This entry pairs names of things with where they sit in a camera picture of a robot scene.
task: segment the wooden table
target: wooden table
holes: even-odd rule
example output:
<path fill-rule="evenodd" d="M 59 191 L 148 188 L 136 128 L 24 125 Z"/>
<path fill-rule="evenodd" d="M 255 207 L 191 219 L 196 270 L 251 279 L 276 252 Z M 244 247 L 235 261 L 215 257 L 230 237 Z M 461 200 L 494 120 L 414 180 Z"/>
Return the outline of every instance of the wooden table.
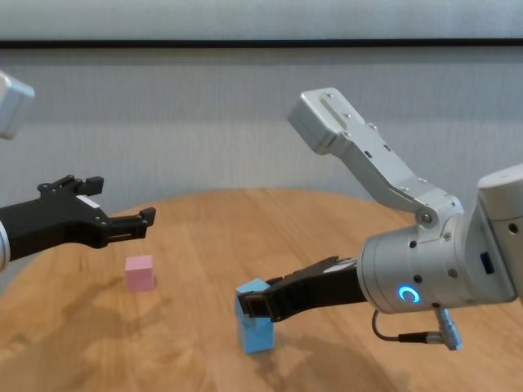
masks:
<path fill-rule="evenodd" d="M 327 256 L 359 253 L 409 216 L 341 195 L 238 190 L 151 203 L 145 240 L 42 254 L 0 300 L 0 390 L 522 391 L 523 308 L 455 310 L 465 348 L 376 338 L 368 304 L 275 325 L 276 348 L 246 355 L 235 288 Z M 152 254 L 158 287 L 131 294 L 127 256 Z M 434 329 L 431 312 L 383 316 L 386 333 Z"/>

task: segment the pink cube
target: pink cube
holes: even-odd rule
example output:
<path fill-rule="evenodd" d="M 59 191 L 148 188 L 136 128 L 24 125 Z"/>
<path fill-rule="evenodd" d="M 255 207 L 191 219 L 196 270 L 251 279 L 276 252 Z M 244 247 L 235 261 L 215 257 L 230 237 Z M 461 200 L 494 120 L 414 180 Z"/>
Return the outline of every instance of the pink cube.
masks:
<path fill-rule="evenodd" d="M 125 260 L 125 277 L 130 292 L 154 290 L 153 257 L 134 256 Z"/>

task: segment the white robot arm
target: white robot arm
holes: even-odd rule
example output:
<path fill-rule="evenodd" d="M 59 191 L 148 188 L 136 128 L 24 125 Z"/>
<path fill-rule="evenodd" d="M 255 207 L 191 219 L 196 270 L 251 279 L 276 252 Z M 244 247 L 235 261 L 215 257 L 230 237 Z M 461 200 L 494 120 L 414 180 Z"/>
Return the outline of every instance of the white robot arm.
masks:
<path fill-rule="evenodd" d="M 0 138 L 12 139 L 34 98 L 33 88 L 0 72 Z M 40 197 L 0 208 L 0 272 L 10 261 L 62 243 L 102 248 L 144 238 L 153 225 L 152 207 L 132 216 L 109 218 L 88 196 L 102 191 L 104 179 L 66 176 L 38 186 Z"/>
<path fill-rule="evenodd" d="M 481 179 L 476 207 L 465 214 L 454 196 L 416 176 L 339 91 L 304 92 L 289 121 L 311 149 L 341 159 L 376 201 L 413 213 L 417 224 L 369 238 L 359 260 L 321 261 L 312 275 L 304 269 L 308 271 L 298 271 L 292 279 L 273 279 L 266 292 L 243 294 L 244 313 L 281 321 L 315 307 L 360 302 L 363 295 L 376 309 L 373 329 L 380 338 L 444 343 L 457 350 L 462 342 L 449 309 L 523 298 L 523 264 L 518 260 L 523 254 L 523 165 Z M 352 286 L 355 294 L 336 293 L 336 285 L 327 283 L 329 275 L 331 281 L 344 278 L 339 290 Z M 289 287 L 296 284 L 319 297 L 320 289 L 310 285 L 318 279 L 325 281 L 322 290 L 331 291 L 328 301 L 296 305 L 295 298 L 289 299 Z M 282 303 L 293 311 L 279 314 Z M 423 310 L 436 312 L 438 332 L 391 337 L 377 329 L 378 312 Z"/>
<path fill-rule="evenodd" d="M 15 137 L 33 99 L 32 87 L 0 71 L 0 138 Z"/>

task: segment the stacked blocks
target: stacked blocks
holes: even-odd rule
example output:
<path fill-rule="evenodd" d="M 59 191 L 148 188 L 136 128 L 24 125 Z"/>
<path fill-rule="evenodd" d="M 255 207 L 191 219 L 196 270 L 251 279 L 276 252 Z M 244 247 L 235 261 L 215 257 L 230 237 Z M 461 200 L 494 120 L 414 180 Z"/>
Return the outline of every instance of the stacked blocks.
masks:
<path fill-rule="evenodd" d="M 246 354 L 256 353 L 263 350 L 274 349 L 275 327 L 270 318 L 250 318 L 244 314 L 238 301 L 238 295 L 244 292 L 262 292 L 270 287 L 261 279 L 253 281 L 236 288 L 235 314 L 237 318 L 236 331 L 239 343 Z"/>
<path fill-rule="evenodd" d="M 151 255 L 128 257 L 125 260 L 125 277 L 130 292 L 153 290 L 153 257 Z"/>

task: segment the black stripe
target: black stripe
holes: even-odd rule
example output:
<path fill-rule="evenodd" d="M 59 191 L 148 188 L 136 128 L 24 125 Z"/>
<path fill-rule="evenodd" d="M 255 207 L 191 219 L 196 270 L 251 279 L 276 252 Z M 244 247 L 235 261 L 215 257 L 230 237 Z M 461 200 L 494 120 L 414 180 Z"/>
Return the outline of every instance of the black stripe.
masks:
<path fill-rule="evenodd" d="M 73 48 L 321 48 L 321 47 L 519 47 L 523 38 L 434 39 L 318 39 L 258 41 L 100 40 L 100 41 L 2 41 L 0 49 Z"/>

